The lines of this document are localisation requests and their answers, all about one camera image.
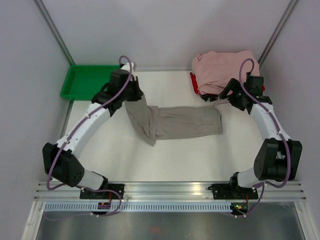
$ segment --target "green tray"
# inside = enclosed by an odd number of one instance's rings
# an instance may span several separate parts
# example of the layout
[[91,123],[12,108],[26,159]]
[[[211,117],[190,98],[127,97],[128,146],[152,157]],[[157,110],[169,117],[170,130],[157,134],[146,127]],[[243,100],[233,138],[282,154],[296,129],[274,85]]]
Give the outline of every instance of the green tray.
[[60,96],[73,101],[90,101],[110,80],[119,65],[73,65],[65,77]]

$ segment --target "ventilation grille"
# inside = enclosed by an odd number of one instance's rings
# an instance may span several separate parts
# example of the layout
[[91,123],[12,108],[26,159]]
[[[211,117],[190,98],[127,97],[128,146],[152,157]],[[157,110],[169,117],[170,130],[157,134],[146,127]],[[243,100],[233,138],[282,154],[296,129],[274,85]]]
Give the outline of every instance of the ventilation grille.
[[[118,202],[113,202],[108,211],[117,208]],[[229,202],[123,202],[120,212],[231,212]],[[46,211],[93,211],[105,212],[106,205],[102,207],[98,202],[70,202],[52,201],[45,205]]]

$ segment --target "gray floor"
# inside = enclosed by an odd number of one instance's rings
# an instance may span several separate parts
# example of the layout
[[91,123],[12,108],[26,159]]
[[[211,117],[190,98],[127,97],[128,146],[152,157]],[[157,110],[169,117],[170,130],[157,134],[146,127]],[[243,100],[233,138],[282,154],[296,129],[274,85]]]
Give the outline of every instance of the gray floor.
[[[75,212],[47,212],[50,218]],[[304,240],[294,205],[262,203],[247,218],[222,213],[120,212],[42,219],[37,240]]]

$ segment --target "garment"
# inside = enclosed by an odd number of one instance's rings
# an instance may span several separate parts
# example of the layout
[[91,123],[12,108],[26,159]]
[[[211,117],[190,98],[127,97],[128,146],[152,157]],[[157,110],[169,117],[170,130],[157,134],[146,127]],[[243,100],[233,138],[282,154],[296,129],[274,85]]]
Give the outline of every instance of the garment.
[[[201,95],[218,95],[227,86],[230,79],[239,80],[240,66],[245,59],[254,61],[252,74],[260,76],[259,64],[250,50],[241,52],[215,52],[210,51],[198,54],[192,60],[192,70]],[[246,73],[252,68],[250,62],[243,66],[242,79],[246,80]]]
[[151,146],[156,140],[190,139],[223,133],[220,112],[213,106],[148,106],[145,95],[126,101],[125,108],[134,130]]

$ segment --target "table surface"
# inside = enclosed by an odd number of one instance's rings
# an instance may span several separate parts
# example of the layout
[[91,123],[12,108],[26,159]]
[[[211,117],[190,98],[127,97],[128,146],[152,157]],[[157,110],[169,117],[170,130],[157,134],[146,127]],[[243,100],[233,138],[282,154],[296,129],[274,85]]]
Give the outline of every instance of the table surface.
[[[159,107],[213,105],[193,91],[188,71],[137,72],[148,105]],[[89,101],[75,101],[67,131],[82,117]],[[146,144],[121,107],[89,140],[79,161],[110,181],[228,181],[235,172],[253,167],[262,145],[256,123],[229,103],[216,106],[223,134],[192,139],[157,140]]]

